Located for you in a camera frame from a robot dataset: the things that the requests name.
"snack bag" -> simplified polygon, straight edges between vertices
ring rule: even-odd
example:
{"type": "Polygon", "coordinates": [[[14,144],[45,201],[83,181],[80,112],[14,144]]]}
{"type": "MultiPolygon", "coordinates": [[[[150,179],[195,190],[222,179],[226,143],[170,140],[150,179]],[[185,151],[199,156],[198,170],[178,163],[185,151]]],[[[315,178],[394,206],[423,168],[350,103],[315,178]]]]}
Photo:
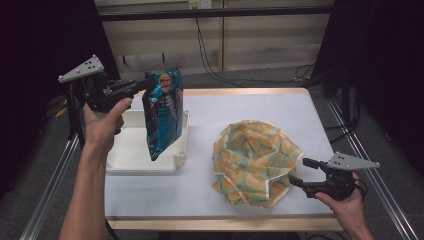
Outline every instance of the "snack bag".
{"type": "Polygon", "coordinates": [[[143,94],[147,145],[152,161],[174,143],[182,133],[183,82],[178,67],[162,74],[146,73],[154,84],[143,94]]]}

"gray floor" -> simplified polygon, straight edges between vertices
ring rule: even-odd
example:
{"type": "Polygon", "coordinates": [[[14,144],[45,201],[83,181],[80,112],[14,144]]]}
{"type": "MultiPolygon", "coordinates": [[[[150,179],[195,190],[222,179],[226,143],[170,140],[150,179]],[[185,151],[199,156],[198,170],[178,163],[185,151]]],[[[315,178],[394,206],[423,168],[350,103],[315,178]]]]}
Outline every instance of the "gray floor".
{"type": "MultiPolygon", "coordinates": [[[[295,70],[296,67],[286,67],[227,72],[221,75],[227,79],[239,80],[225,81],[215,80],[207,74],[192,74],[184,76],[184,82],[186,88],[237,87],[235,84],[242,87],[296,87],[298,83],[291,81],[295,70]]],[[[310,88],[309,91],[323,125],[337,125],[327,100],[321,94],[321,86],[310,88]]],[[[335,99],[339,101],[340,96],[336,96],[335,99]]],[[[418,238],[424,238],[424,228],[422,228],[424,226],[424,205],[420,202],[424,199],[424,178],[409,165],[402,150],[386,140],[384,129],[378,120],[367,111],[366,106],[363,106],[362,110],[363,114],[355,133],[371,160],[381,163],[382,167],[378,172],[405,212],[418,238]]],[[[66,116],[51,117],[47,120],[44,134],[34,145],[28,165],[22,166],[20,178],[15,182],[14,188],[0,202],[0,239],[8,240],[20,237],[65,147],[68,137],[67,126],[66,116]]],[[[329,139],[333,139],[339,136],[340,131],[329,130],[327,134],[329,139]]],[[[346,139],[336,142],[332,147],[334,151],[353,154],[346,139]]],[[[57,193],[46,216],[39,239],[56,239],[58,236],[72,193],[79,150],[74,155],[62,181],[61,190],[57,193]]],[[[369,183],[365,174],[360,173],[360,175],[369,183]]],[[[368,223],[375,239],[402,239],[377,193],[371,186],[370,188],[365,204],[368,223]]],[[[122,239],[150,240],[157,238],[156,232],[119,230],[117,234],[122,239]]],[[[340,239],[334,233],[325,234],[329,234],[334,239],[340,239]]],[[[300,235],[303,239],[305,238],[305,233],[300,233],[300,235]]]]}

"white tabletop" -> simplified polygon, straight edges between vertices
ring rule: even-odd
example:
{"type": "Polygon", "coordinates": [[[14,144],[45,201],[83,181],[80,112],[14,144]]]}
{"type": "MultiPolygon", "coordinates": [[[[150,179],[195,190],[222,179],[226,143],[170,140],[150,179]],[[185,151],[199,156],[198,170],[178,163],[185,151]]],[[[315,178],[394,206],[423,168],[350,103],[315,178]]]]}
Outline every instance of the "white tabletop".
{"type": "MultiPolygon", "coordinates": [[[[329,215],[328,207],[292,187],[274,207],[232,206],[212,189],[212,146],[230,123],[252,119],[281,128],[305,157],[327,161],[333,155],[319,116],[305,89],[278,90],[270,94],[184,94],[190,111],[187,161],[172,174],[106,177],[106,216],[119,218],[278,218],[329,215]]],[[[140,109],[135,99],[132,109],[140,109]]],[[[304,181],[324,181],[320,170],[297,165],[304,181]]]]}

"human arm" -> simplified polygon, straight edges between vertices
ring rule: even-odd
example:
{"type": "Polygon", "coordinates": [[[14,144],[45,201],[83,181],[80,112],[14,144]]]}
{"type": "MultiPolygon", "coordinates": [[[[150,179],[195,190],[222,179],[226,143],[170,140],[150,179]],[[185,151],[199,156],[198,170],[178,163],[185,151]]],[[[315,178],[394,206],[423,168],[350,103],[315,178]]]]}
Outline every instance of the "human arm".
{"type": "Polygon", "coordinates": [[[342,201],[336,201],[321,192],[316,193],[315,197],[333,210],[340,225],[353,240],[374,239],[365,221],[362,194],[359,189],[355,189],[349,198],[342,201]]]}
{"type": "Polygon", "coordinates": [[[106,238],[104,185],[106,159],[112,149],[116,130],[124,124],[122,113],[131,99],[118,102],[109,113],[92,112],[84,106],[86,143],[81,152],[75,188],[60,239],[106,238]]]}

